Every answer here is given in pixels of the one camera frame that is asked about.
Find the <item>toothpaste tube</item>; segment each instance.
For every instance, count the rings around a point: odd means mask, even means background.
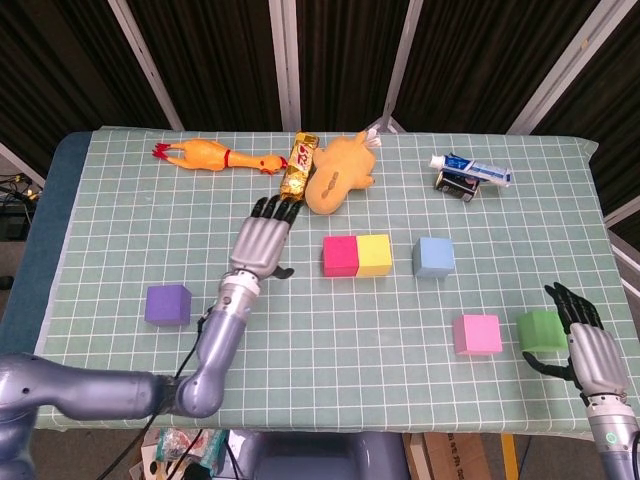
[[[483,165],[473,160],[458,157],[453,153],[449,155],[432,155],[429,165],[444,172],[476,178],[482,182],[491,182],[499,187],[508,187],[511,184],[511,171],[494,167],[493,165]]]

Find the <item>table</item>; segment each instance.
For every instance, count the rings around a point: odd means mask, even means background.
[[[156,142],[193,136],[283,156],[293,137],[94,132],[38,353],[89,368],[175,371],[195,338],[195,319],[216,295],[242,220],[280,181],[243,169],[182,170],[149,154]],[[333,136],[321,134],[321,145]],[[573,387],[540,377],[521,359],[515,318],[552,308],[542,286],[561,281],[596,304],[620,339],[629,370],[640,371],[635,328],[588,170],[594,149],[569,137],[383,135],[374,187],[351,192],[332,216],[305,210],[296,221],[282,261],[296,275],[263,285],[220,412],[203,421],[167,416],[159,424],[587,433]],[[469,204],[444,196],[432,187],[436,172],[428,159],[449,151],[509,166],[515,184],[483,186]],[[322,238],[362,233],[390,234],[392,274],[323,278]],[[412,275],[411,248],[429,235],[454,241],[456,273],[446,279]],[[146,287],[163,282],[185,283],[193,293],[191,327],[158,330],[142,320]],[[462,313],[498,315],[503,353],[456,356],[451,324]],[[632,380],[636,408],[637,374]],[[38,424],[143,423],[76,422],[42,409]]]

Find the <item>gray robot arm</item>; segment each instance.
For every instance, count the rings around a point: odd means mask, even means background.
[[[42,405],[76,420],[140,419],[159,413],[203,418],[218,411],[259,282],[293,274],[277,263],[300,204],[282,202],[275,211],[277,201],[260,199],[245,220],[231,271],[220,282],[198,341],[199,366],[189,377],[86,370],[28,354],[0,356],[0,480],[35,479],[28,442]]]
[[[531,353],[524,358],[536,371],[572,381],[587,407],[587,418],[607,478],[634,480],[632,448],[638,431],[635,414],[626,403],[629,378],[618,344],[602,327],[591,302],[555,283],[551,295],[567,334],[569,364],[546,365]]]

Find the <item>pink cube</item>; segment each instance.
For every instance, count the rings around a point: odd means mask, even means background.
[[[458,355],[500,353],[500,321],[496,315],[462,315],[453,322],[453,342]]]
[[[325,277],[355,277],[359,265],[356,237],[324,237],[322,258]]]

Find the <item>plush toy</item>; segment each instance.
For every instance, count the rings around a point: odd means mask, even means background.
[[[166,154],[169,149],[184,151],[184,158],[169,157]],[[204,168],[214,172],[227,167],[248,167],[257,168],[260,172],[271,175],[281,168],[287,167],[286,160],[278,155],[254,157],[234,152],[213,140],[202,140],[200,138],[187,140],[183,143],[157,143],[152,155],[179,167],[189,169]]]
[[[335,212],[347,198],[349,190],[373,185],[370,173],[376,157],[369,150],[379,147],[380,138],[373,129],[360,132],[355,138],[338,137],[326,149],[313,154],[316,172],[309,180],[305,199],[315,213]]]

